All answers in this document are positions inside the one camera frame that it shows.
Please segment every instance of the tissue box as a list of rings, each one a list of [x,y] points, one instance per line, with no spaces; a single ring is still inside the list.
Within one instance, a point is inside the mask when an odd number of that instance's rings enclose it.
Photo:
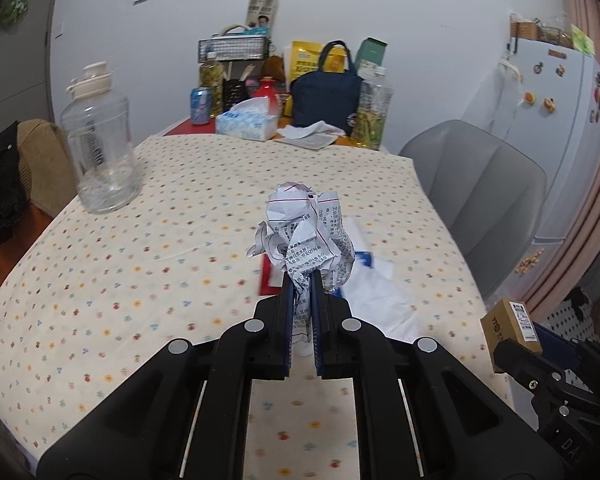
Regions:
[[[278,116],[250,110],[229,110],[216,117],[216,134],[250,140],[269,140],[278,129]]]

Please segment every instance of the gray chair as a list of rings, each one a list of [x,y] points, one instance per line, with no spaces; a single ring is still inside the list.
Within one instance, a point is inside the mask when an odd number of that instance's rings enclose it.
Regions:
[[[422,189],[488,298],[536,233],[544,171],[503,140],[462,121],[421,133],[400,156],[413,159]]]

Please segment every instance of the paper sheet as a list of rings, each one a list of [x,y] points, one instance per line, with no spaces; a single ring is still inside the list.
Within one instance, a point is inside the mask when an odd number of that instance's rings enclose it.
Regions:
[[[278,128],[278,133],[287,139],[304,139],[313,134],[331,134],[337,137],[343,137],[344,131],[337,126],[331,126],[324,121],[318,121],[305,128],[298,128],[288,124],[284,128]]]
[[[269,195],[266,213],[247,256],[267,253],[273,267],[288,272],[296,286],[292,342],[309,342],[309,275],[320,269],[325,290],[335,290],[349,279],[355,259],[338,194],[318,195],[303,184],[286,182]]]

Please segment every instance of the polka dot tablecloth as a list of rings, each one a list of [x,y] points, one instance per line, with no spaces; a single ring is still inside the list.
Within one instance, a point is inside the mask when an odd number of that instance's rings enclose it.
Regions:
[[[421,334],[508,397],[474,280],[409,159],[208,135],[136,151],[140,196],[107,215],[74,200],[0,289],[0,418],[35,459],[171,339],[208,341],[252,316],[262,261],[245,252],[289,180],[337,191],[394,263]],[[316,378],[312,356],[295,356],[286,381],[256,381],[249,421],[246,479],[358,476],[352,383]]]

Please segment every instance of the plastic bottle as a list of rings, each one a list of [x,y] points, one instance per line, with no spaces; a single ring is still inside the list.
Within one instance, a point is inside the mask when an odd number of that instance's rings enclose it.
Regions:
[[[67,88],[73,101],[60,123],[74,164],[77,191],[92,213],[114,211],[131,202],[142,187],[131,132],[129,101],[111,89],[105,62],[84,68]]]
[[[266,97],[269,99],[269,115],[280,115],[280,98],[278,92],[273,88],[275,79],[272,77],[263,77],[260,80],[260,88],[258,88],[252,97]]]
[[[374,77],[362,82],[360,103],[356,113],[356,125],[351,140],[357,146],[377,150],[382,142],[384,122],[394,95],[386,81],[386,69],[376,66]]]
[[[222,113],[222,83],[224,82],[224,69],[222,63],[216,61],[216,53],[206,54],[206,61],[200,66],[200,86],[211,90],[211,117]]]

